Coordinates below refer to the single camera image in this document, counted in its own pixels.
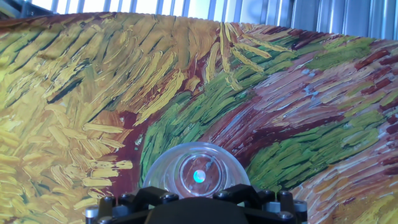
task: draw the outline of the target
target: screw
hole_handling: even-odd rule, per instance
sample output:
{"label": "screw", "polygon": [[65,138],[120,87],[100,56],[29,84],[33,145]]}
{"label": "screw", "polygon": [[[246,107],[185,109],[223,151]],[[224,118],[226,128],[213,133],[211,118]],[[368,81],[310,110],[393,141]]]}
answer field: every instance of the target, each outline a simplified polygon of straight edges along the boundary
{"label": "screw", "polygon": [[226,199],[228,196],[229,196],[229,193],[226,190],[222,190],[220,192],[215,193],[215,197],[217,197],[219,199]]}
{"label": "screw", "polygon": [[98,205],[87,207],[86,210],[86,217],[87,218],[94,218],[98,215]]}
{"label": "screw", "polygon": [[303,200],[294,200],[294,209],[296,212],[306,212],[307,203]]}
{"label": "screw", "polygon": [[301,205],[304,204],[305,202],[302,200],[294,200],[294,203]]}
{"label": "screw", "polygon": [[122,198],[128,198],[128,197],[130,197],[132,194],[130,194],[130,193],[124,193],[124,194],[122,194]]}
{"label": "screw", "polygon": [[100,220],[98,220],[98,223],[100,224],[109,224],[112,221],[112,217],[102,217]]}
{"label": "screw", "polygon": [[160,197],[160,199],[162,200],[178,199],[178,195],[176,195],[175,193],[166,192]]}
{"label": "screw", "polygon": [[264,191],[264,193],[266,193],[266,194],[275,194],[275,192],[273,192],[273,191],[271,191],[271,190],[269,190],[269,189],[265,189],[265,190],[263,190]]}
{"label": "screw", "polygon": [[293,215],[290,212],[279,212],[278,216],[283,219],[293,218]]}
{"label": "screw", "polygon": [[288,195],[288,194],[290,194],[290,192],[288,192],[287,190],[281,190],[279,193],[280,193],[281,195]]}
{"label": "screw", "polygon": [[107,196],[105,196],[105,200],[113,200],[113,196],[112,195],[107,195]]}

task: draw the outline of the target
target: clear plastic dome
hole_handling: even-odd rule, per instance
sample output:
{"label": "clear plastic dome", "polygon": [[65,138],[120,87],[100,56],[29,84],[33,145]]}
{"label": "clear plastic dome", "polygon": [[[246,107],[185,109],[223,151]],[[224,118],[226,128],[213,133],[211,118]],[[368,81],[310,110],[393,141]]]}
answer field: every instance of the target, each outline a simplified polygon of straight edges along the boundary
{"label": "clear plastic dome", "polygon": [[162,154],[147,173],[143,187],[153,186],[186,197],[211,197],[236,184],[250,185],[238,160],[214,144],[190,142]]}

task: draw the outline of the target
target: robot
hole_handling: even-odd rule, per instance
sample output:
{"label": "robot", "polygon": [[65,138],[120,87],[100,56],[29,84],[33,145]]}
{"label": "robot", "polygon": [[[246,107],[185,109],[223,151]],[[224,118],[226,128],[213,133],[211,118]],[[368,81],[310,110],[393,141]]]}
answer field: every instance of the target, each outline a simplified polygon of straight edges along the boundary
{"label": "robot", "polygon": [[238,184],[208,197],[179,199],[145,187],[136,195],[103,197],[85,210],[86,224],[307,224],[307,203],[285,190],[277,193]]}

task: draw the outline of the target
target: metal wall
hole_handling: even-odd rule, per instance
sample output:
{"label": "metal wall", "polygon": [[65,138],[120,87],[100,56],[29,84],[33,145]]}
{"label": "metal wall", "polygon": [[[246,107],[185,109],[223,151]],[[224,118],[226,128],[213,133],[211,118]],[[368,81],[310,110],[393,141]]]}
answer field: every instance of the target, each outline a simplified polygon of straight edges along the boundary
{"label": "metal wall", "polygon": [[[62,0],[52,0],[49,8],[59,12],[59,1]],[[114,1],[119,6],[118,11],[269,24],[398,40],[398,0],[105,0],[102,1],[104,11],[108,11]],[[87,8],[85,2],[88,0],[78,0],[75,12],[83,12]],[[128,9],[124,10],[122,6],[127,4]]]}

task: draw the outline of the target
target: impasto texture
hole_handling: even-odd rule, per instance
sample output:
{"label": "impasto texture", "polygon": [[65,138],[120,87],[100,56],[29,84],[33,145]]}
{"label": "impasto texture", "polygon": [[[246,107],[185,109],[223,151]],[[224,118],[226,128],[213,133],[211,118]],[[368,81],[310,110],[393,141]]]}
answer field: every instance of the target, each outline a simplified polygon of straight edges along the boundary
{"label": "impasto texture", "polygon": [[0,22],[0,219],[82,223],[183,142],[310,223],[398,220],[398,42],[143,14]]}

